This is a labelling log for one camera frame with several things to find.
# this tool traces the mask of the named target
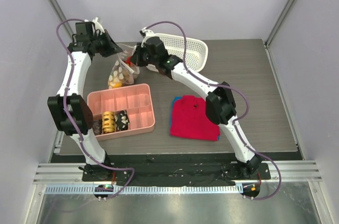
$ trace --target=gray wooden tabletop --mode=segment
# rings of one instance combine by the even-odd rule
[[[209,40],[205,43],[209,53],[201,74],[218,82],[228,82],[249,99],[249,114],[240,124],[252,146],[259,151],[296,151],[262,40]],[[86,77],[84,99],[90,92],[107,89],[115,60],[114,56],[94,57]],[[170,136],[171,103],[176,96],[196,95],[189,88],[146,68],[141,68],[137,83],[150,86],[155,129],[150,133],[101,141],[100,145],[108,154],[233,152],[224,135],[216,142]],[[243,99],[236,93],[234,97],[238,114],[243,114]],[[81,154],[81,151],[65,136],[60,154]]]

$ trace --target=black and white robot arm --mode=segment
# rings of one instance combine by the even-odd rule
[[[244,175],[253,174],[261,163],[261,158],[249,151],[247,146],[251,146],[241,129],[235,111],[235,101],[231,90],[223,87],[215,87],[202,84],[196,77],[189,74],[183,64],[183,61],[174,55],[169,55],[163,42],[159,37],[155,37],[152,31],[141,31],[144,36],[142,42],[136,45],[131,61],[137,66],[143,67],[149,64],[155,65],[159,72],[170,79],[178,81],[206,100],[206,115],[208,119],[217,124],[221,131],[227,136],[231,143],[235,156],[241,166]],[[96,53],[107,57],[115,53],[122,52],[111,39],[106,30],[97,22],[76,23],[76,34],[70,43],[68,50],[72,52],[72,60],[68,58],[68,66],[64,81],[56,96],[48,98],[48,107],[58,130],[65,132],[80,146],[80,136],[75,130],[70,119],[66,115],[63,107],[63,97],[69,75],[73,69],[71,82],[68,84],[67,105],[73,120],[83,135],[83,147],[86,149],[83,154],[86,158],[86,170],[101,168],[92,161],[87,154],[95,158],[99,163],[111,166],[107,153],[99,145],[93,129],[93,115],[86,102],[83,100],[83,89],[86,73],[91,65],[92,59]],[[203,79],[209,84],[217,84],[199,73],[191,71],[197,77]],[[242,136],[244,144],[236,132]]]

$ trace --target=floor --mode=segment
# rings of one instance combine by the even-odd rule
[[[262,184],[260,195],[268,195],[275,188],[274,183]],[[81,207],[93,198],[89,194],[45,195],[37,223],[321,223],[307,182],[282,183],[276,196],[255,202],[238,193],[152,194],[119,195]]]
[[[296,144],[275,84],[262,40],[209,40],[208,59],[201,74],[215,81],[226,81],[243,91],[250,102],[248,116],[241,125],[250,143],[258,151],[296,151]],[[108,76],[115,57],[95,56],[88,70],[84,99],[93,91],[107,89]],[[217,142],[171,137],[170,108],[174,97],[194,93],[186,86],[142,68],[137,83],[151,89],[155,130],[150,133],[101,141],[108,154],[231,153],[226,136]],[[235,94],[237,112],[245,103]],[[61,155],[82,154],[75,142],[64,137]]]

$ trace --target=pink bin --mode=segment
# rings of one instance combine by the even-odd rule
[[[94,120],[101,119],[105,111],[127,110],[130,120],[128,130],[98,135],[96,138],[99,141],[154,130],[154,111],[147,84],[92,92],[87,97],[87,105],[93,113]]]

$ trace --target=perforated basket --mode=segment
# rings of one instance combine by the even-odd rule
[[[181,36],[155,33],[163,43],[170,55],[176,55],[183,59],[184,56],[184,38]],[[208,55],[207,45],[201,41],[191,38],[186,38],[187,50],[186,50],[186,64],[189,68],[196,72],[201,71],[206,63]],[[148,65],[147,68],[152,71],[158,72],[154,65]]]

